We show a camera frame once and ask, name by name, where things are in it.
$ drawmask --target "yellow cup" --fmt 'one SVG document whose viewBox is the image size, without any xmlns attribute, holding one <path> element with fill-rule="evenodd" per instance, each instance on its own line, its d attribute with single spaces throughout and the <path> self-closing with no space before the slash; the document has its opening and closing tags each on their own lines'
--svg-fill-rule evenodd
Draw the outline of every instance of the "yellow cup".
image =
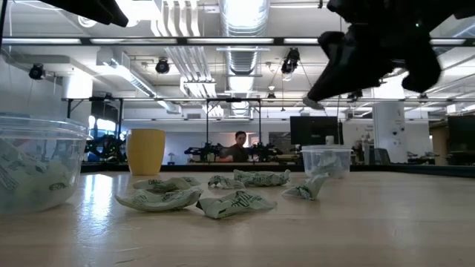
<svg viewBox="0 0 475 267">
<path fill-rule="evenodd" d="M 153 176 L 162 168 L 165 132 L 131 129 L 127 134 L 127 160 L 132 175 Z"/>
</svg>

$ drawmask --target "white pillar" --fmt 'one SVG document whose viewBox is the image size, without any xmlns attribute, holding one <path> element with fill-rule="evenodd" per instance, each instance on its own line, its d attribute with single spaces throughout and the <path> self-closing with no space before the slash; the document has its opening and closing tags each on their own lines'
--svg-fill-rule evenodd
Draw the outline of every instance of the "white pillar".
<svg viewBox="0 0 475 267">
<path fill-rule="evenodd" d="M 89 98 L 92 96 L 93 80 L 91 75 L 78 72 L 72 76 L 62 78 L 63 98 L 77 99 Z M 79 104 L 74 101 L 71 107 Z M 71 119 L 88 125 L 91 115 L 91 103 L 84 101 L 71 112 Z"/>
<path fill-rule="evenodd" d="M 403 102 L 380 102 L 373 106 L 375 148 L 385 148 L 392 163 L 407 162 Z"/>
</svg>

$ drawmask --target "clear plastic cup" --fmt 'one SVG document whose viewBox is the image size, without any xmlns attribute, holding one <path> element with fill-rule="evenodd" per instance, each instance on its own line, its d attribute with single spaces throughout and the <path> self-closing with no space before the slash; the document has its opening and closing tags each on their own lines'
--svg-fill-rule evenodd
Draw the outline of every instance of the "clear plastic cup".
<svg viewBox="0 0 475 267">
<path fill-rule="evenodd" d="M 77 188 L 88 127 L 69 119 L 0 113 L 0 214 L 43 211 Z"/>
<path fill-rule="evenodd" d="M 343 145 L 309 145 L 302 147 L 305 174 L 313 178 L 319 174 L 342 179 L 350 172 L 351 149 Z"/>
</svg>

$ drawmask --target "desk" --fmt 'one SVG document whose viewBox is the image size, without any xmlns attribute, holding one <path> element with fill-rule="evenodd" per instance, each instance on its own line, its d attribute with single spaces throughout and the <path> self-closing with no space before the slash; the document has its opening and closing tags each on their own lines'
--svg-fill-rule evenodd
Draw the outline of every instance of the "desk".
<svg viewBox="0 0 475 267">
<path fill-rule="evenodd" d="M 231 192 L 207 188 L 214 174 L 194 175 L 203 197 Z M 303 178 L 292 174 L 292 182 Z M 131 193 L 135 180 L 83 176 L 64 205 L 0 217 L 1 265 L 475 266 L 473 179 L 351 173 L 329 180 L 315 202 L 286 200 L 282 187 L 253 188 L 278 207 L 224 220 L 194 206 L 152 214 L 119 205 L 113 195 Z"/>
<path fill-rule="evenodd" d="M 227 166 L 252 166 L 252 165 L 279 165 L 278 162 L 189 162 L 187 165 L 227 165 Z"/>
</svg>

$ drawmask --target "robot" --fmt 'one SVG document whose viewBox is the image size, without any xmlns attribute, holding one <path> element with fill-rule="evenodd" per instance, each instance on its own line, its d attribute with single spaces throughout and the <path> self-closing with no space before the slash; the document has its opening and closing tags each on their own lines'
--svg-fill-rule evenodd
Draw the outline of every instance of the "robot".
<svg viewBox="0 0 475 267">
<path fill-rule="evenodd" d="M 318 38 L 329 63 L 304 98 L 315 109 L 323 99 L 379 87 L 396 67 L 409 73 L 404 89 L 424 93 L 442 72 L 429 33 L 449 16 L 475 15 L 473 0 L 330 0 L 327 8 L 351 25 Z"/>
</svg>

